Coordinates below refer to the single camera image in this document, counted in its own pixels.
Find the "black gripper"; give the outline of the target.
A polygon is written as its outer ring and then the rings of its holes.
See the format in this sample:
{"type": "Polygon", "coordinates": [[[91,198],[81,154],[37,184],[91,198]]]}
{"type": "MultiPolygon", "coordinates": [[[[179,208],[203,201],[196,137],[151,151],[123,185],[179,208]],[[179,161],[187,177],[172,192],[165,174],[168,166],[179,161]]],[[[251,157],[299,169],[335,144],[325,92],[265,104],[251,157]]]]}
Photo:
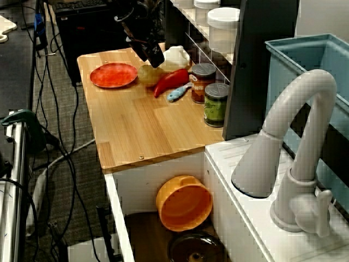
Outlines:
{"type": "Polygon", "coordinates": [[[127,34],[126,42],[139,58],[143,62],[148,60],[153,68],[159,67],[165,58],[159,44],[151,35],[153,21],[150,18],[124,18],[119,22],[127,34]]]}

